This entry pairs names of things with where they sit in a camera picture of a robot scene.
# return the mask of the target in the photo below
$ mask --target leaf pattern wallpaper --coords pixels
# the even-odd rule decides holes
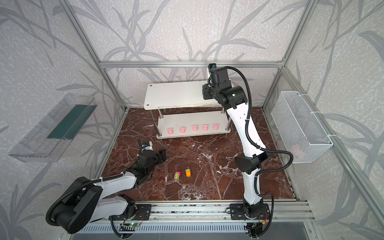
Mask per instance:
[[[278,61],[307,0],[72,1],[103,61]],[[277,69],[242,69],[261,106]],[[127,106],[144,105],[150,83],[202,81],[206,68],[115,68],[107,72]],[[242,84],[230,73],[234,84]]]
[[[316,6],[288,62],[373,186],[384,197],[384,1],[334,0]],[[282,78],[266,108],[270,116]],[[296,192],[308,200],[325,239],[384,239],[384,230],[331,150],[294,164]]]
[[[123,108],[61,13],[58,2],[0,2],[0,239],[53,239],[48,207],[80,176],[95,177]],[[58,162],[8,155],[67,94],[98,106]]]

